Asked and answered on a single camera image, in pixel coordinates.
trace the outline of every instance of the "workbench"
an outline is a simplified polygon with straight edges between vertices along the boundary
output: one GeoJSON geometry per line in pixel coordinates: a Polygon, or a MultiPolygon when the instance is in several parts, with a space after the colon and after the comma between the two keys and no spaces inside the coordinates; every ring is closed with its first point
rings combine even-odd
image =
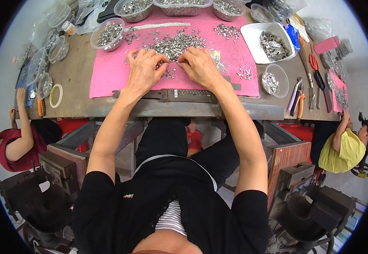
{"type": "MultiPolygon", "coordinates": [[[[245,14],[247,23],[253,23],[249,16],[250,9],[245,14]]],[[[49,74],[53,78],[53,85],[59,83],[63,86],[63,98],[58,108],[53,109],[49,104],[49,97],[45,98],[46,118],[56,117],[105,117],[115,104],[113,97],[89,98],[89,88],[91,75],[96,55],[96,50],[90,45],[91,34],[75,35],[67,37],[70,44],[70,51],[62,61],[50,65],[49,74]]],[[[310,43],[305,43],[305,52],[311,53],[310,43]]],[[[320,57],[313,53],[318,59],[319,69],[322,77],[326,76],[326,69],[323,67],[320,57]]],[[[301,119],[308,120],[329,120],[339,121],[340,116],[331,111],[327,113],[325,99],[322,91],[318,94],[318,87],[314,83],[314,91],[319,96],[319,108],[309,110],[308,99],[308,79],[303,68],[302,61],[297,55],[289,61],[277,62],[286,72],[289,80],[289,90],[284,98],[277,98],[268,94],[261,85],[261,77],[267,65],[257,64],[259,79],[260,98],[239,96],[252,119],[257,120],[283,120],[296,119],[297,113],[291,117],[287,112],[293,89],[297,83],[297,77],[303,78],[304,110],[301,119]]],[[[53,96],[54,103],[57,102],[59,90],[56,89],[53,96]]],[[[28,110],[29,118],[38,118],[37,102],[28,110]]],[[[131,112],[131,116],[187,116],[187,117],[222,117],[222,110],[219,104],[199,103],[199,102],[159,102],[157,99],[141,99],[131,112]]]]}

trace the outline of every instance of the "striped shirt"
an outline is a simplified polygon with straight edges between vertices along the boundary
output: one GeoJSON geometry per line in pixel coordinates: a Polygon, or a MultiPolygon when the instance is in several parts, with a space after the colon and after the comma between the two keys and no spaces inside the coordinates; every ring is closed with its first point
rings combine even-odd
{"type": "MultiPolygon", "coordinates": [[[[151,160],[154,160],[154,159],[157,159],[157,158],[162,158],[162,157],[170,157],[170,156],[181,157],[181,156],[177,156],[177,155],[156,155],[156,156],[150,157],[147,160],[143,161],[141,163],[141,165],[139,165],[136,168],[135,173],[140,169],[140,167],[143,164],[145,164],[148,161],[151,161],[151,160]]],[[[212,184],[214,185],[214,190],[217,191],[217,182],[215,181],[215,179],[212,177],[212,175],[206,169],[204,169],[201,165],[199,165],[199,166],[203,170],[205,170],[205,172],[207,172],[207,174],[211,177],[212,184]]],[[[180,203],[179,203],[178,200],[172,201],[169,204],[167,210],[159,218],[159,221],[156,224],[155,230],[160,230],[160,229],[174,230],[174,231],[182,234],[183,236],[187,236],[187,233],[185,232],[183,224],[181,223],[181,208],[180,208],[180,203]]]]}

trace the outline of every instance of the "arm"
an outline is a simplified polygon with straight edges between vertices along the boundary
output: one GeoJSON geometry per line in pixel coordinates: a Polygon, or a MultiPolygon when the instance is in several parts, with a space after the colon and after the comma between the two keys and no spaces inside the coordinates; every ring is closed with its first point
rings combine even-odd
{"type": "Polygon", "coordinates": [[[10,162],[19,160],[22,156],[29,152],[34,145],[32,127],[30,126],[29,118],[26,114],[26,109],[23,103],[25,101],[25,92],[26,90],[24,88],[19,88],[16,94],[20,125],[22,128],[20,129],[21,137],[6,146],[5,157],[10,162]]]}
{"type": "Polygon", "coordinates": [[[262,141],[232,85],[219,73],[208,50],[189,48],[178,61],[193,81],[215,94],[228,121],[240,158],[235,197],[245,190],[267,194],[267,161],[262,141]]]}
{"type": "Polygon", "coordinates": [[[169,62],[168,58],[156,54],[155,50],[141,49],[136,59],[133,58],[134,53],[136,50],[131,50],[127,55],[130,64],[128,83],[98,130],[88,162],[87,174],[92,171],[104,172],[113,183],[115,152],[124,134],[129,114],[140,98],[161,78],[169,62]],[[164,63],[155,70],[160,61],[164,63]]]}
{"type": "Polygon", "coordinates": [[[15,107],[12,107],[11,110],[9,111],[9,116],[11,117],[12,129],[18,129],[18,125],[16,124],[16,121],[15,121],[16,111],[17,110],[15,109],[15,107]]]}
{"type": "Polygon", "coordinates": [[[342,122],[339,124],[338,128],[335,131],[334,138],[332,139],[332,148],[335,151],[340,152],[340,139],[342,134],[346,131],[350,125],[350,115],[347,110],[343,110],[342,122]]]}

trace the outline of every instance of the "finger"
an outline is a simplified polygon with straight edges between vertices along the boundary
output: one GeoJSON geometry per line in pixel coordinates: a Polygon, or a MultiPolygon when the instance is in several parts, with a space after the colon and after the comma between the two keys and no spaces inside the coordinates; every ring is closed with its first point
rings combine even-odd
{"type": "Polygon", "coordinates": [[[136,53],[136,52],[137,52],[137,50],[131,50],[126,55],[126,59],[128,60],[129,64],[132,64],[135,61],[135,59],[133,58],[133,54],[136,53]]]}
{"type": "Polygon", "coordinates": [[[150,49],[146,52],[145,56],[151,58],[152,56],[156,55],[156,51],[154,49],[150,49]]]}
{"type": "Polygon", "coordinates": [[[154,76],[157,78],[157,80],[159,80],[161,76],[166,72],[168,65],[168,63],[163,63],[157,70],[154,71],[154,76]]]}
{"type": "Polygon", "coordinates": [[[208,56],[211,56],[211,54],[209,53],[209,50],[207,50],[207,49],[202,50],[202,52],[204,52],[204,53],[205,53],[205,54],[207,54],[208,56]]]}
{"type": "Polygon", "coordinates": [[[188,48],[187,51],[191,52],[193,55],[196,55],[196,56],[199,56],[202,53],[200,48],[194,48],[194,47],[188,48]]]}
{"type": "Polygon", "coordinates": [[[155,54],[154,56],[151,57],[151,60],[153,61],[154,64],[157,64],[160,61],[163,61],[163,63],[170,63],[170,60],[167,58],[167,56],[163,54],[155,54]]]}
{"type": "Polygon", "coordinates": [[[181,68],[184,69],[184,71],[190,75],[190,73],[192,72],[191,66],[187,63],[179,63],[178,66],[180,66],[181,68]]]}
{"type": "Polygon", "coordinates": [[[146,50],[145,50],[145,49],[143,49],[143,48],[141,48],[141,49],[139,50],[139,52],[137,52],[137,57],[136,57],[136,58],[138,58],[138,57],[142,57],[144,54],[146,54],[146,50]]]}
{"type": "Polygon", "coordinates": [[[192,63],[193,62],[193,60],[194,60],[194,58],[195,58],[195,55],[193,55],[191,52],[189,52],[189,51],[186,51],[186,52],[184,52],[178,59],[177,59],[177,61],[179,62],[179,63],[183,63],[184,61],[188,61],[189,63],[192,63]]]}

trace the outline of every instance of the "pliers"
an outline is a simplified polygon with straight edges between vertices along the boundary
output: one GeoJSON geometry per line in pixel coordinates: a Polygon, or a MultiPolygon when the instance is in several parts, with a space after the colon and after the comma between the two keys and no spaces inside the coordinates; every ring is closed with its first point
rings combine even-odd
{"type": "Polygon", "coordinates": [[[297,90],[297,94],[295,95],[295,100],[294,103],[291,107],[291,116],[294,116],[295,114],[295,108],[297,106],[297,103],[299,103],[299,109],[298,109],[298,115],[297,115],[297,120],[301,119],[301,116],[303,114],[303,109],[304,109],[304,99],[305,99],[305,94],[303,93],[304,91],[304,85],[301,84],[299,87],[299,90],[297,90]]]}

